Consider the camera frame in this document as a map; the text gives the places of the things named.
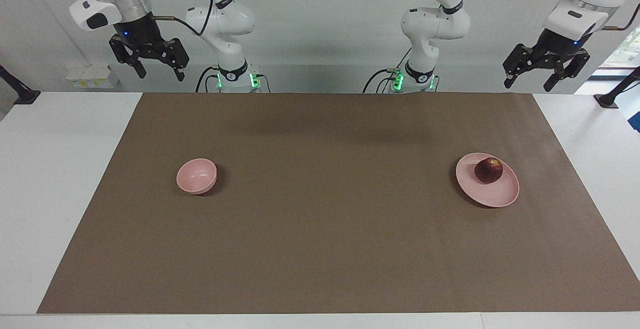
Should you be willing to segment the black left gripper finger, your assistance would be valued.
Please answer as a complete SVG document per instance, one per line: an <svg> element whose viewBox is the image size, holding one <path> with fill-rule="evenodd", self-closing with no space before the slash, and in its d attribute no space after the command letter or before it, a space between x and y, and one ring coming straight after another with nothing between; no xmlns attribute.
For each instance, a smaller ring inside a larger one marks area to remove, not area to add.
<svg viewBox="0 0 640 329"><path fill-rule="evenodd" d="M542 85L544 90L547 93L551 92L560 81L578 76L590 57L587 52L576 52L571 55L547 53L544 62L550 65L548 68L553 69L553 74Z"/></svg>
<svg viewBox="0 0 640 329"><path fill-rule="evenodd" d="M519 43L503 61L503 71L505 80L503 85L505 89L510 89L518 76L531 70L531 54L533 49Z"/></svg>

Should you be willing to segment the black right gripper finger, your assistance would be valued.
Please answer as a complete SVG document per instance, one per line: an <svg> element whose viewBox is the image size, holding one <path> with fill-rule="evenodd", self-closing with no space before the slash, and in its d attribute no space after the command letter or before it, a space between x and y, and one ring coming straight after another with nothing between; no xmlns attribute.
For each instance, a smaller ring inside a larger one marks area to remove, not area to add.
<svg viewBox="0 0 640 329"><path fill-rule="evenodd" d="M184 70L189 61L189 55L179 38L162 42L162 63L172 68L179 82L185 80Z"/></svg>
<svg viewBox="0 0 640 329"><path fill-rule="evenodd" d="M129 53L126 45L122 41L121 37L119 37L119 35L112 35L109 40L109 45L112 49L112 52L114 53L116 60L120 64L126 64L132 67L135 70L138 78L144 79L146 77L147 72L144 68L144 65L139 59L140 56L138 55L138 52L134 50L133 53Z"/></svg>

